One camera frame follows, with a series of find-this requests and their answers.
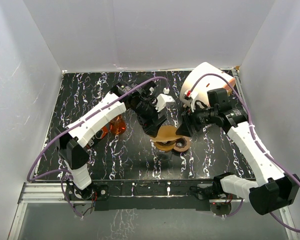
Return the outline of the orange glass carafe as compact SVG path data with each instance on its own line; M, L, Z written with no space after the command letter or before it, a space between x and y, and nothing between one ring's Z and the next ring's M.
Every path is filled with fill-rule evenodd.
M110 132L114 135L123 134L126 131L126 123L120 114L109 122Z

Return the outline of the brown paper coffee filter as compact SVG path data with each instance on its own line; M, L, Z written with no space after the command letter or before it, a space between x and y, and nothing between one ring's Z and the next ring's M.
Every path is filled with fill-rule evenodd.
M173 125L162 125L156 137L151 136L151 140L154 142L171 142L183 137L183 135L176 134L177 128Z

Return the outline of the orange coffee filter box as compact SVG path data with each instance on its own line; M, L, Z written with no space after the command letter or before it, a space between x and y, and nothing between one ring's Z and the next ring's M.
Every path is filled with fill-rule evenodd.
M91 149L98 144L107 134L109 130L107 126L103 126L87 143L86 148Z

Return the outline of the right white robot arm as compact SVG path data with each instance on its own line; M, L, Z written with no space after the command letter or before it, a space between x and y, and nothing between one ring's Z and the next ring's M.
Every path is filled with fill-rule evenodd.
M217 175L213 178L213 194L220 199L229 194L245 199L260 215L291 205L299 190L294 181L297 175L288 176L267 158L266 152L258 148L244 109L232 106L224 88L207 92L209 107L206 108L196 105L198 96L197 92L190 90L181 95L187 109L181 115L182 124L176 134L191 137L194 131L200 131L204 125L217 125L237 145L255 176L255 180L251 181L231 172Z

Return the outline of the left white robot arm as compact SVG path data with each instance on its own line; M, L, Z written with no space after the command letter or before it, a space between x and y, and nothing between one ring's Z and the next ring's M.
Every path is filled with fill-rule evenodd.
M74 189L72 193L82 200L93 195L92 179L88 171L88 149L98 143L97 137L104 128L127 110L133 110L144 133L150 137L158 135L166 117L160 112L174 99L169 95L169 87L154 95L156 78L140 84L120 81L104 98L85 115L69 124L65 129L57 128L56 149L66 163Z

